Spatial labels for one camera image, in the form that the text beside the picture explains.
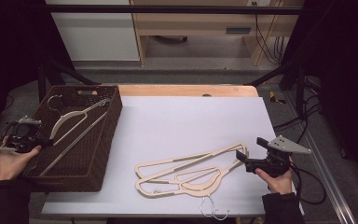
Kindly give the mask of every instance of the table surface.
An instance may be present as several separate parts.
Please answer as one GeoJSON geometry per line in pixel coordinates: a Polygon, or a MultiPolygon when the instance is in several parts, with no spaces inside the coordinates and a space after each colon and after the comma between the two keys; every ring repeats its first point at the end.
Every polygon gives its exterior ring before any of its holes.
{"type": "MultiPolygon", "coordinates": [[[[255,140],[275,137],[263,99],[257,97],[254,87],[120,85],[119,89],[123,110],[102,190],[50,193],[43,214],[202,217],[202,198],[180,194],[149,199],[141,195],[135,188],[138,179],[135,165],[214,151],[237,143],[248,147],[251,158],[264,159],[267,151],[255,140]],[[220,97],[200,97],[204,94],[220,97]]],[[[234,162],[235,155],[219,156],[213,162],[220,166],[227,161],[234,162]]],[[[243,165],[237,167],[223,177],[212,194],[218,209],[216,215],[221,217],[227,210],[230,217],[263,215],[261,196],[268,192],[258,176],[246,173],[243,165]]],[[[211,204],[207,201],[203,212],[210,211],[211,204]]]]}

